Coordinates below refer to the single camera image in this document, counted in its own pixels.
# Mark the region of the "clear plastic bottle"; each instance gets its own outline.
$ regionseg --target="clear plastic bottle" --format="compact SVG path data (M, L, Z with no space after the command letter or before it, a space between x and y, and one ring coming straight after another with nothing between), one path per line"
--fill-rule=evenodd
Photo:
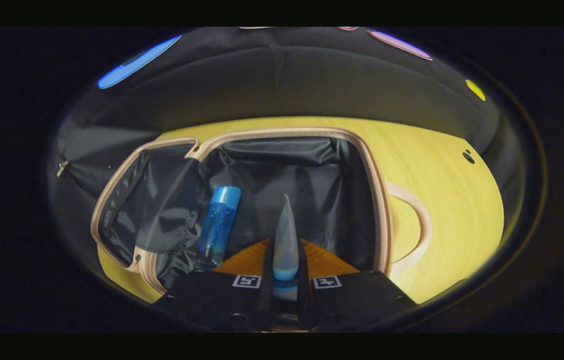
M242 192L238 187L215 189L199 237L197 268L211 271L222 264Z

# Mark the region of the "zipper pull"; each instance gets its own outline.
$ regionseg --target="zipper pull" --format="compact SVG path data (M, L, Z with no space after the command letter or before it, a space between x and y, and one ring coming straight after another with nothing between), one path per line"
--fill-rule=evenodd
M67 168L67 165L69 165L69 161L65 160L65 162L62 162L61 164L58 165L60 166L60 169L58 169L55 175L57 175L57 177L59 178L60 176L62 176L62 173L64 173L65 168Z

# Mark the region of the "open pouch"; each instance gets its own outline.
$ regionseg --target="open pouch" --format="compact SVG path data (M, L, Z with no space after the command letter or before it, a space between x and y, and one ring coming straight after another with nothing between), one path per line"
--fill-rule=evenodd
M403 271L431 239L419 199L381 178L359 136L327 127L244 130L203 144L180 137L140 146L100 194L91 234L118 265L166 294L195 268L205 213L222 186L241 189L224 259L275 237L285 194L298 237L359 271ZM401 259L392 257L388 196L410 204L421 226L417 245Z

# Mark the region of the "blue light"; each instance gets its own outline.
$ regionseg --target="blue light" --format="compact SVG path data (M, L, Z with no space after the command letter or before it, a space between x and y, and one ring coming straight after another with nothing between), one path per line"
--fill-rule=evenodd
M167 51L168 48L172 47L172 45L180 39L180 37L182 37L182 35L168 39L145 51L142 55L138 56L128 64L121 64L109 71L109 73L102 76L102 78L97 82L97 87L100 89L107 89L128 78L136 71L142 69L146 64L153 61L153 59L159 57L164 51Z

